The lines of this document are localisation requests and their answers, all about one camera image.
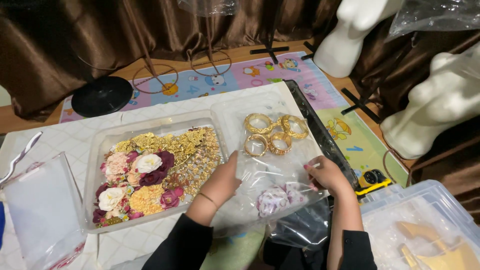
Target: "woman's right hand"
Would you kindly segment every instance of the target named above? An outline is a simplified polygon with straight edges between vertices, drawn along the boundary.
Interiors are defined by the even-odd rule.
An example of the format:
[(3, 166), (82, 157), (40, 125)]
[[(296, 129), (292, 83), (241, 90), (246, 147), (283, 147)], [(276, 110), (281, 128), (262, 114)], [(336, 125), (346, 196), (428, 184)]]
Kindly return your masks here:
[(343, 175), (340, 168), (325, 156), (318, 156), (303, 166), (309, 174), (309, 179), (313, 185), (319, 189), (326, 189), (336, 197), (343, 191), (353, 192), (348, 180)]

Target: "black sleeve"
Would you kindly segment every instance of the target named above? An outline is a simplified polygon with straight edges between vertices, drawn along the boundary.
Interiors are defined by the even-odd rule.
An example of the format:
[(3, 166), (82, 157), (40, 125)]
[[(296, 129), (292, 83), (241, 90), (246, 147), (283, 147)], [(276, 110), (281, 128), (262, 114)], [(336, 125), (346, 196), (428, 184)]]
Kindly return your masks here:
[(368, 233), (343, 231), (343, 261), (340, 270), (377, 270)]
[(182, 214), (142, 270), (199, 269), (212, 245), (212, 236), (212, 227), (200, 225)]

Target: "gold jewelry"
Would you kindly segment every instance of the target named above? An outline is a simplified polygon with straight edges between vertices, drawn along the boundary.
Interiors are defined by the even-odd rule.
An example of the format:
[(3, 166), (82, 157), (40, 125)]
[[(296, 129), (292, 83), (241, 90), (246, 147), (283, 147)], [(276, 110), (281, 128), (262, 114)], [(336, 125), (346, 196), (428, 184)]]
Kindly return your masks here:
[(217, 209), (217, 211), (218, 211), (218, 206), (216, 205), (216, 203), (215, 203), (212, 199), (210, 199), (209, 196), (203, 194), (202, 192), (199, 192), (199, 193), (197, 193), (197, 194), (198, 194), (198, 195), (202, 195), (202, 196), (204, 196), (207, 200), (211, 201), (211, 202), (213, 203), (213, 205), (215, 205), (215, 207), (216, 207), (216, 209)]
[[(247, 147), (247, 142), (250, 141), (250, 140), (259, 140), (262, 142), (262, 144), (264, 145), (264, 150), (261, 154), (253, 154), (251, 153), (249, 150), (248, 150), (248, 147)], [(245, 151), (247, 151), (247, 153), (251, 156), (254, 156), (254, 157), (259, 157), (259, 156), (263, 156), (266, 152), (267, 152), (267, 149), (268, 149), (268, 142), (267, 142), (267, 139), (261, 135), (261, 134), (252, 134), (250, 135), (247, 140), (245, 141), (245, 143), (243, 144), (243, 146), (245, 147)]]
[[(265, 121), (266, 123), (268, 123), (268, 127), (266, 128), (257, 128), (257, 127), (254, 127), (252, 126), (252, 124), (250, 124), (250, 119), (260, 119), (260, 120), (263, 120)], [(276, 126), (274, 125), (272, 119), (270, 119), (270, 117), (262, 114), (262, 113), (252, 113), (252, 114), (249, 114), (247, 116), (247, 118), (245, 118), (245, 127), (251, 131), (252, 133), (256, 133), (256, 134), (270, 134), (273, 130), (273, 128)]]
[[(304, 122), (304, 120), (300, 119), (299, 117), (287, 114), (287, 115), (281, 116), (278, 119), (280, 121), (280, 126), (282, 127), (283, 131), (285, 131), (285, 133), (294, 137), (295, 139), (305, 139), (308, 136), (307, 124)], [(290, 123), (288, 122), (289, 120), (292, 120), (293, 122), (297, 123), (303, 132), (295, 133), (291, 131)]]
[[(285, 141), (285, 143), (287, 144), (287, 148), (282, 149), (282, 148), (277, 147), (273, 143), (273, 140), (283, 140), (283, 141)], [(273, 133), (273, 135), (270, 136), (269, 146), (270, 146), (270, 152), (272, 152), (276, 155), (285, 155), (288, 152), (290, 152), (290, 150), (292, 150), (292, 137), (290, 137), (285, 132), (281, 132), (281, 131), (280, 132), (275, 132), (275, 133)]]

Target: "hand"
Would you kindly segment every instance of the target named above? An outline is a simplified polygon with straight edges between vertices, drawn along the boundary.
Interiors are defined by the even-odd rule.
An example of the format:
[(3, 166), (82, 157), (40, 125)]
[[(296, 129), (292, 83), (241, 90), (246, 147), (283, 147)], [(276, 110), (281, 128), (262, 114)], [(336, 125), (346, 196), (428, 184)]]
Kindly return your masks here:
[(235, 190), (241, 184), (241, 180), (235, 178), (237, 156), (238, 151), (234, 151), (227, 163), (218, 165), (200, 189), (200, 192), (212, 199), (219, 208), (235, 195)]
[(327, 157), (318, 156), (303, 167), (309, 174), (309, 179), (313, 183), (312, 187), (326, 189), (333, 197), (342, 191), (353, 192), (340, 168)]

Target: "plastic storage box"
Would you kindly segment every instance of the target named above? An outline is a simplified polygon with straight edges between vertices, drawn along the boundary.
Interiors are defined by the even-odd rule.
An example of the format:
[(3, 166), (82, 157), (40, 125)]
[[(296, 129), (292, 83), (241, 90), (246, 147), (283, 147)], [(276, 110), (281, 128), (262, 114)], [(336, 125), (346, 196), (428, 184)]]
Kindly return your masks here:
[[(430, 268), (421, 259), (422, 256), (436, 257), (459, 252), (461, 241), (469, 245), (473, 257), (480, 258), (480, 228), (438, 181), (427, 180), (406, 189), (398, 184), (392, 185), (368, 194), (361, 203), (363, 226), (369, 233), (378, 269), (414, 269), (407, 260), (414, 258), (418, 266), (415, 269), (428, 270)], [(428, 240), (421, 233), (408, 238), (399, 230), (398, 221), (428, 227), (440, 238)], [(407, 254), (401, 250), (403, 245), (409, 250)], [(446, 246), (446, 250), (442, 250), (441, 246)]]
[[(174, 214), (184, 212), (188, 204), (179, 205), (160, 213), (144, 216), (127, 222), (121, 222), (107, 227), (96, 228), (93, 223), (93, 210), (96, 203), (95, 191), (100, 185), (107, 180), (100, 171), (100, 165), (104, 162), (104, 154), (120, 141), (130, 139), (140, 134), (152, 132), (157, 136), (165, 136), (167, 134), (180, 135), (191, 129), (192, 127), (211, 127), (214, 132), (219, 132), (219, 127), (214, 123), (210, 110), (199, 110), (184, 114), (173, 115), (164, 118), (151, 119), (137, 123), (131, 123), (121, 126), (104, 129), (94, 134), (90, 148), (90, 156), (87, 165), (87, 176), (84, 188), (84, 214), (86, 218), (86, 229), (88, 233), (113, 232), (128, 228), (140, 223), (145, 223), (160, 218), (168, 217)], [(220, 156), (222, 162), (227, 156), (226, 151), (222, 147), (225, 143), (219, 141)]]

